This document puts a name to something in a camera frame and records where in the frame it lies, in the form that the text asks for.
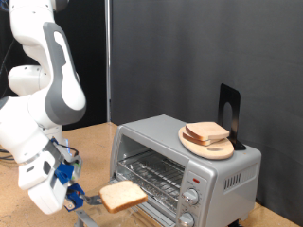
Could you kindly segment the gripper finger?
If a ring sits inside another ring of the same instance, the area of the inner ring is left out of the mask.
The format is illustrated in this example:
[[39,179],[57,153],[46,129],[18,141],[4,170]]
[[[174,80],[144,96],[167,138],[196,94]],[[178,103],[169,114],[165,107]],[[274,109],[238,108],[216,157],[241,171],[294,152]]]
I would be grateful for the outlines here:
[[65,199],[64,203],[63,203],[64,207],[68,210],[68,211],[72,211],[75,209],[76,205],[74,204],[74,202],[72,202],[69,199]]

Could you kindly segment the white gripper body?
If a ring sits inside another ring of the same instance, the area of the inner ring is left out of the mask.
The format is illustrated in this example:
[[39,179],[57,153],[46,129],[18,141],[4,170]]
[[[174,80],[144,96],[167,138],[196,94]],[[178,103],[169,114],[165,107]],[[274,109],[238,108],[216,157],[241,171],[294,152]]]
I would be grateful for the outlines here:
[[66,192],[67,185],[62,184],[55,175],[28,190],[32,201],[47,215],[62,209]]

